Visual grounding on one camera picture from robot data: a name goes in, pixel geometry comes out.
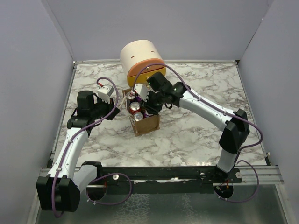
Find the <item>purple fanta can front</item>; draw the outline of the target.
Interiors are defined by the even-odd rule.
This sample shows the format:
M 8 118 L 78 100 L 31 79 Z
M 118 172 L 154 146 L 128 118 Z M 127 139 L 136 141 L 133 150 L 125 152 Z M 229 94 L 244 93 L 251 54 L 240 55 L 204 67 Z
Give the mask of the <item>purple fanta can front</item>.
M 136 102 L 142 102 L 142 98 L 140 96 L 135 97 Z

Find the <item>red cola can front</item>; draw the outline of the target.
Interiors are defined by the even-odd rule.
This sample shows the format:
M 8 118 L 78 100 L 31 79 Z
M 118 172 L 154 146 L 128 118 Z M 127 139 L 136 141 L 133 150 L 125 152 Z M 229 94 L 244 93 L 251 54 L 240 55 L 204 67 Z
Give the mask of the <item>red cola can front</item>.
M 140 112 L 142 109 L 141 109 L 141 106 L 140 106 L 140 103 L 139 102 L 132 102 L 130 105 L 129 105 L 129 112 L 134 115 L 136 112 Z

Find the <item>red cola can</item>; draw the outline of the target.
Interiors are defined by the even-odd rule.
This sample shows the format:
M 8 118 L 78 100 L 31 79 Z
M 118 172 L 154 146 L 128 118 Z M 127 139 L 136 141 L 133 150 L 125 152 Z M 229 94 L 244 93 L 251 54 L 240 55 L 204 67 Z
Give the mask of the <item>red cola can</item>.
M 141 120 L 143 120 L 144 116 L 143 116 L 143 113 L 141 112 L 136 112 L 133 114 L 133 119 L 135 122 L 139 122 Z
M 141 109 L 141 106 L 140 106 L 140 103 L 139 102 L 132 102 L 130 105 L 129 105 L 129 112 L 134 115 L 136 112 L 140 112 L 142 109 Z

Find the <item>brown canvas bag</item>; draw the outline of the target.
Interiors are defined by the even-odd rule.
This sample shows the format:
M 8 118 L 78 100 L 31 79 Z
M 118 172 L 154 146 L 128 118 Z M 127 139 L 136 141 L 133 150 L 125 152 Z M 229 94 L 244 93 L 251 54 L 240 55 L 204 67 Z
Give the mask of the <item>brown canvas bag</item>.
M 131 91 L 131 89 L 125 89 L 125 90 L 122 90 L 122 95 L 123 97 L 125 98 L 124 99 L 124 105 L 125 105 L 125 110 L 126 110 L 126 113 L 128 115 L 128 118 L 129 118 L 129 121 L 131 123 L 131 126 L 133 128 L 133 132 L 135 134 L 135 136 L 140 136 L 140 135 L 144 135 L 144 134 L 147 134 L 147 133 L 150 133 L 152 131 L 155 131 L 155 130 L 158 130 L 159 129 L 159 124 L 160 124 L 160 117 L 159 115 L 153 115 L 151 117 L 145 117 L 144 116 L 144 110 L 142 107 L 141 107 L 141 113 L 143 113 L 143 120 L 139 121 L 139 122 L 135 122 L 134 119 L 133 119 L 133 115 L 129 112 L 129 105 L 132 103 L 132 102 L 136 102 L 136 100 L 128 100 L 127 97 L 126 97 L 126 94 Z

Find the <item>silver blue energy drink can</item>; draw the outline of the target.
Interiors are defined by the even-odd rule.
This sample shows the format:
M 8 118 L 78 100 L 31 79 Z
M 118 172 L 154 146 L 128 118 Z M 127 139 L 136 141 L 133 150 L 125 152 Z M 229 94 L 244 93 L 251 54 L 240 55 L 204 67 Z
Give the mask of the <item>silver blue energy drink can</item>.
M 135 95 L 130 91 L 126 94 L 126 97 L 127 97 L 128 100 L 134 100 L 135 99 Z

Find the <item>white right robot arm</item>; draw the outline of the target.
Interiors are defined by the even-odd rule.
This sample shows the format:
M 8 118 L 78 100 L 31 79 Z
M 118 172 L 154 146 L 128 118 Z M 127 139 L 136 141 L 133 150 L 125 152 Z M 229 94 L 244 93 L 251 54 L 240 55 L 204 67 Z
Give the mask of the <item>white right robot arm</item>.
M 142 99 L 142 106 L 150 114 L 158 114 L 162 106 L 172 106 L 189 110 L 216 126 L 221 132 L 219 145 L 221 155 L 216 165 L 215 179 L 226 182 L 231 178 L 231 170 L 241 146 L 249 135 L 247 114 L 244 110 L 229 110 L 202 97 L 183 82 L 171 84 L 160 72 L 147 80 L 148 90 L 143 84 L 136 84 L 134 92 Z

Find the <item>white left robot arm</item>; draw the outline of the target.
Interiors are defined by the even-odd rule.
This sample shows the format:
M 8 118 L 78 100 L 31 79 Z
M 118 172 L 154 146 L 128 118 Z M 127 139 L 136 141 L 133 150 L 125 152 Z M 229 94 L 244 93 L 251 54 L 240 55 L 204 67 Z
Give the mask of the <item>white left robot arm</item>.
M 103 180 L 103 172 L 94 165 L 83 165 L 76 171 L 80 152 L 91 130 L 103 120 L 112 120 L 119 113 L 111 91 L 80 91 L 77 114 L 68 121 L 66 139 L 60 154 L 46 176 L 38 177 L 36 190 L 42 210 L 50 210 L 56 218 L 65 212 L 75 212 L 83 190 L 91 182 Z

